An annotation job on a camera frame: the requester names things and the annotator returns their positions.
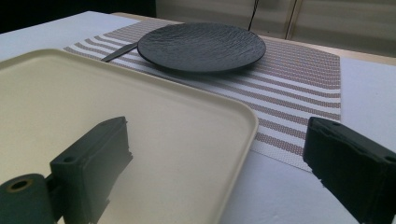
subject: white tablecloth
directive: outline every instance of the white tablecloth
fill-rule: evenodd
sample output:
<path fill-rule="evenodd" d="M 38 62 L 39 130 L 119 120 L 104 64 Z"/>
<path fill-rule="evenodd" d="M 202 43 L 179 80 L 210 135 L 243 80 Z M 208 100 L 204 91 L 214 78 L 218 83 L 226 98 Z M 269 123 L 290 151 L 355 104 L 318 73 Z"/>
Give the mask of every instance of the white tablecloth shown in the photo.
<path fill-rule="evenodd" d="M 0 61 L 35 49 L 63 49 L 135 22 L 85 12 L 5 33 L 0 35 Z M 396 66 L 341 58 L 341 78 L 342 122 L 395 150 Z M 314 175 L 253 151 L 222 220 L 235 224 L 358 223 Z"/>

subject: tray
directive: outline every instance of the tray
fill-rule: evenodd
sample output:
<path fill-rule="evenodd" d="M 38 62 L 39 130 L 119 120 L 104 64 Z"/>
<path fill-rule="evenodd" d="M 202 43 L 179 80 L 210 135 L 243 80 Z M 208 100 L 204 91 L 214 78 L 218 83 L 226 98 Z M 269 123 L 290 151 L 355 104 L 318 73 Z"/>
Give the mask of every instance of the tray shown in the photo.
<path fill-rule="evenodd" d="M 257 131 L 249 107 L 57 49 L 0 62 L 1 183 L 97 123 L 128 120 L 134 159 L 99 223 L 218 223 Z"/>

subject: textured plate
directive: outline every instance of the textured plate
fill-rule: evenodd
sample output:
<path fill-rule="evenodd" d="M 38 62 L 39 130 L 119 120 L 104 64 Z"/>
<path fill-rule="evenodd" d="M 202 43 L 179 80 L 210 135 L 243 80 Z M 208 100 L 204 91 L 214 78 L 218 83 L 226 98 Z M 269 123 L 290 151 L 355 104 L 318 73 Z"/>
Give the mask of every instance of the textured plate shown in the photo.
<path fill-rule="evenodd" d="M 151 63 L 193 73 L 222 72 L 258 61 L 264 42 L 250 31 L 219 23 L 184 23 L 144 35 L 137 50 Z"/>

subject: white stripe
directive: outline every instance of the white stripe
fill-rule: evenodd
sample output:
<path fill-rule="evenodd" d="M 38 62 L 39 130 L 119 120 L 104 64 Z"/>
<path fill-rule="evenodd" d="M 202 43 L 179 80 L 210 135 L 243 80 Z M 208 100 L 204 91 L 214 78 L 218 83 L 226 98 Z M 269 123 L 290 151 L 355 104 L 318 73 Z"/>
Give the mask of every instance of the white stripe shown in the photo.
<path fill-rule="evenodd" d="M 253 75 L 262 77 L 262 73 L 260 73 L 260 72 L 251 71 L 250 73 L 253 74 Z M 273 81 L 283 82 L 283 83 L 287 83 L 287 84 L 290 84 L 290 85 L 293 85 L 293 86 L 298 86 L 298 87 L 301 87 L 301 88 L 306 88 L 306 89 L 309 89 L 309 90 L 313 90 L 313 91 L 322 91 L 322 92 L 328 92 L 328 93 L 339 93 L 340 92 L 339 89 L 338 90 L 337 89 L 335 89 L 335 90 L 323 89 L 321 87 L 311 86 L 309 84 L 304 84 L 304 83 L 301 83 L 301 82 L 296 82 L 296 81 L 288 80 L 288 79 L 281 78 L 281 77 L 274 77 L 274 76 L 269 76 L 269 75 L 266 75 L 266 74 L 265 74 L 265 77 L 268 78 L 268 79 L 271 79 Z"/>
<path fill-rule="evenodd" d="M 69 48 L 73 49 L 73 50 L 75 50 L 75 51 L 77 51 L 79 53 L 88 54 L 88 55 L 95 56 L 95 57 L 98 57 L 98 58 L 103 58 L 105 56 L 105 55 L 97 53 L 97 52 L 81 49 L 81 48 L 77 47 L 76 45 L 71 45 L 71 46 L 69 46 Z"/>
<path fill-rule="evenodd" d="M 109 46 L 109 47 L 115 48 L 115 49 L 119 49 L 121 47 L 120 45 L 115 45 L 115 44 L 112 44 L 112 43 L 109 43 L 109 42 L 105 42 L 105 41 L 101 41 L 101 40 L 98 40 L 98 39 L 95 39 L 95 38 L 92 38 L 90 40 L 93 43 L 95 43 L 95 44 L 106 45 L 106 46 Z"/>
<path fill-rule="evenodd" d="M 87 43 L 85 40 L 81 41 L 79 43 L 82 46 L 84 46 L 84 47 L 91 48 L 91 49 L 99 49 L 99 50 L 107 52 L 107 53 L 112 53 L 114 51 L 114 50 L 111 50 L 111 49 L 105 49 L 105 48 L 102 48 L 102 47 L 99 47 L 99 46 L 91 45 L 91 44 Z"/>
<path fill-rule="evenodd" d="M 290 97 L 290 96 L 287 96 L 287 95 L 283 95 L 283 94 L 280 94 L 280 93 L 276 93 L 276 92 L 272 92 L 272 91 L 266 91 L 266 90 L 258 90 L 256 88 L 252 88 L 252 87 L 249 87 L 249 86 L 235 84 L 235 83 L 233 83 L 231 81 L 227 81 L 227 80 L 222 80 L 221 83 L 226 84 L 228 86 L 235 87 L 235 88 L 240 89 L 240 90 L 254 92 L 254 93 L 257 93 L 257 94 L 260 94 L 260 95 L 263 95 L 263 96 L 268 96 L 268 97 L 276 98 L 276 99 L 279 99 L 279 100 L 288 101 L 288 102 L 295 103 L 295 104 L 298 104 L 298 105 L 304 105 L 304 106 L 309 106 L 309 107 L 313 107 L 314 106 L 314 107 L 320 108 L 320 110 L 324 110 L 324 111 L 326 111 L 327 108 L 329 108 L 327 106 L 315 105 L 315 104 L 312 104 L 312 103 L 309 103 L 309 102 L 306 102 L 306 101 L 303 101 L 303 100 L 300 100 L 300 99 L 296 99 L 296 98 L 293 98 L 293 97 Z M 311 95 L 311 97 L 309 97 L 309 98 L 311 98 L 312 100 L 319 100 L 318 99 L 319 97 L 316 97 L 316 95 Z M 320 98 L 321 98 L 323 103 L 340 103 L 340 99 L 339 98 L 338 99 L 337 98 L 336 99 L 330 99 L 330 98 L 323 98 L 323 97 L 320 97 Z"/>
<path fill-rule="evenodd" d="M 286 134 L 286 133 L 281 133 L 276 130 L 265 128 L 262 126 L 259 126 L 259 130 L 257 132 L 266 134 L 268 136 L 274 137 L 276 139 L 279 139 L 279 140 L 282 140 L 282 141 L 285 141 L 288 143 L 291 143 L 298 147 L 304 147 L 304 143 L 305 143 L 304 139 L 294 137 L 294 136 Z"/>
<path fill-rule="evenodd" d="M 303 161 L 303 158 L 301 156 L 280 149 L 278 147 L 274 147 L 269 144 L 255 140 L 253 141 L 250 150 L 256 151 L 262 155 L 271 157 L 275 160 L 296 166 L 308 172 L 312 171 L 311 168 L 309 168 L 309 166 Z"/>
<path fill-rule="evenodd" d="M 292 129 L 295 129 L 300 132 L 304 132 L 304 133 L 306 132 L 306 125 L 295 123 L 295 122 L 292 122 L 292 121 L 289 121 L 286 119 L 282 119 L 279 117 L 275 117 L 273 115 L 265 114 L 261 111 L 254 110 L 254 112 L 255 112 L 256 116 L 260 119 L 265 119 L 265 120 L 271 121 L 273 123 L 283 125 L 285 127 L 290 127 Z"/>
<path fill-rule="evenodd" d="M 279 90 L 279 91 L 285 91 L 285 92 L 289 92 L 289 93 L 292 93 L 292 94 L 301 95 L 303 97 L 318 99 L 318 100 L 324 101 L 324 102 L 326 102 L 326 101 L 327 102 L 335 102 L 335 103 L 340 102 L 340 98 L 328 98 L 328 97 L 325 97 L 325 96 L 315 95 L 313 93 L 309 93 L 309 92 L 306 92 L 306 91 L 297 91 L 297 90 L 294 90 L 294 89 L 290 89 L 290 88 L 283 87 L 283 86 L 278 86 L 276 84 L 268 83 L 268 82 L 265 82 L 265 81 L 259 81 L 259 80 L 256 80 L 256 79 L 252 79 L 252 78 L 249 78 L 249 77 L 242 77 L 241 76 L 241 77 L 237 77 L 236 79 L 241 80 L 241 81 L 246 81 L 246 82 L 249 82 L 249 83 L 252 83 L 252 84 L 256 84 L 256 85 L 259 85 L 259 86 L 272 88 L 272 89 Z M 328 92 L 328 91 L 321 91 L 321 92 L 323 92 L 323 93 L 340 93 L 340 91 L 336 91 L 336 90 L 335 90 L 335 92 Z"/>
<path fill-rule="evenodd" d="M 99 37 L 101 37 L 103 39 L 106 39 L 106 40 L 110 40 L 110 41 L 114 41 L 114 42 L 120 43 L 122 45 L 131 44 L 131 42 L 123 41 L 123 40 L 112 38 L 112 37 L 107 37 L 105 35 L 99 35 Z"/>

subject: cable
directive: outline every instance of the cable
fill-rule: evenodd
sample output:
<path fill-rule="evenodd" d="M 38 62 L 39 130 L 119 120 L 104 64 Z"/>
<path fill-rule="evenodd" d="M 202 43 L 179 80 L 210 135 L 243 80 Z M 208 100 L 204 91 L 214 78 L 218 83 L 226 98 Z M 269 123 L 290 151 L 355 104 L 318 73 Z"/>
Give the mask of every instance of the cable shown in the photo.
<path fill-rule="evenodd" d="M 250 31 L 251 23 L 253 22 L 254 14 L 256 14 L 257 5 L 259 4 L 259 0 L 254 0 L 254 8 L 253 14 L 251 15 L 250 24 L 248 25 L 248 30 Z"/>

